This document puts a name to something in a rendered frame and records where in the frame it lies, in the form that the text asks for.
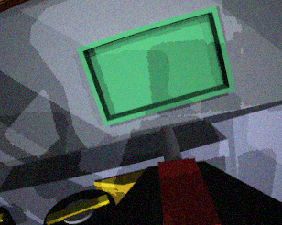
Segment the green tray rim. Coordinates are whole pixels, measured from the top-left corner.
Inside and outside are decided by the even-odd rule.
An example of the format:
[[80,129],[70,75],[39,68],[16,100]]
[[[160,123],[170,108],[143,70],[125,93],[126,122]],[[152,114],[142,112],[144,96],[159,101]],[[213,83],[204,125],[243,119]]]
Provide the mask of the green tray rim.
[[[186,20],[186,18],[190,20],[190,18],[207,14],[211,24],[211,34],[215,40],[215,46],[217,46],[219,62],[221,62],[222,80],[224,80],[224,83],[219,84],[219,86],[206,88],[206,90],[203,91],[195,91],[195,93],[181,95],[181,97],[169,99],[169,101],[156,102],[156,104],[144,106],[144,108],[125,110],[125,112],[117,112],[111,115],[108,112],[107,104],[105,104],[100,84],[98,84],[96,73],[94,73],[96,70],[93,67],[89,51],[87,50],[104,46],[104,44],[114,42],[118,39],[136,35],[136,33],[151,31],[151,29],[165,25],[173,25],[175,22]],[[203,99],[215,97],[215,95],[228,93],[228,91],[235,91],[233,89],[233,77],[232,72],[230,71],[228,53],[226,53],[225,40],[222,36],[221,24],[219,24],[217,6],[208,7],[208,9],[201,9],[199,11],[195,11],[195,13],[192,13],[191,11],[191,13],[181,16],[173,16],[171,18],[167,18],[167,20],[159,22],[152,22],[152,24],[131,29],[131,31],[120,33],[120,35],[110,36],[96,40],[96,42],[93,43],[85,44],[85,46],[78,47],[78,50],[81,64],[85,69],[87,79],[89,79],[92,95],[94,101],[96,102],[98,112],[101,114],[104,126],[111,123],[120,123],[120,121],[123,120],[134,119],[134,117],[147,115],[148,113],[164,112],[164,110],[174,109],[177,108],[177,106],[190,104],[190,102],[199,102],[203,101]]]

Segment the grey-lavender ramp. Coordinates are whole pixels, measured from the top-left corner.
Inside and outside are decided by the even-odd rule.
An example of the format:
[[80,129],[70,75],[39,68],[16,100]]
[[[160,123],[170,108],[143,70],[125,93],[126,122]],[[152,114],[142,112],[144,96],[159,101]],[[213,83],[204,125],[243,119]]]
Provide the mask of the grey-lavender ramp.
[[[282,203],[282,101],[206,116],[173,127],[182,160],[207,161]],[[43,225],[65,197],[94,181],[163,160],[160,131],[0,170],[0,208],[16,225]]]

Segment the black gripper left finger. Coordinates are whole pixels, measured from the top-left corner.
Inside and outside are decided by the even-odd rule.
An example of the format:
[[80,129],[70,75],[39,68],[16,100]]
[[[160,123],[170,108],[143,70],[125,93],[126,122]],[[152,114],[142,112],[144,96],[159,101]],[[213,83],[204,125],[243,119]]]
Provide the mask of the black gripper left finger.
[[101,225],[163,225],[158,166],[147,168]]

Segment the green tray floor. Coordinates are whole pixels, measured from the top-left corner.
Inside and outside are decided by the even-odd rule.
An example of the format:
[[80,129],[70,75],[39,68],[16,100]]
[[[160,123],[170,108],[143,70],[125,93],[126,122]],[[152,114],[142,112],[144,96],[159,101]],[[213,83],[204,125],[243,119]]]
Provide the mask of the green tray floor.
[[224,83],[208,14],[87,51],[111,115]]

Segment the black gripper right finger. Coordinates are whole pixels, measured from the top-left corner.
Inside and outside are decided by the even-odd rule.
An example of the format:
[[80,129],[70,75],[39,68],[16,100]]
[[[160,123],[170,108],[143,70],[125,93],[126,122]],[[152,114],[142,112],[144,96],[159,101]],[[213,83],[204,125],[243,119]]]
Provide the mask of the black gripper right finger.
[[222,225],[282,225],[282,203],[207,161],[196,161]]

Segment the red-headed stop pin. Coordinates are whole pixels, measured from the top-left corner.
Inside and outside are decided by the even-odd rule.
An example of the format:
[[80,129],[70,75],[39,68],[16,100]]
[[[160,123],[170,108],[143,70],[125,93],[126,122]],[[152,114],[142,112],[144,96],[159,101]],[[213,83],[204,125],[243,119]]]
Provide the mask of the red-headed stop pin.
[[196,159],[182,160],[173,127],[160,128],[163,160],[158,163],[164,225],[222,225]]

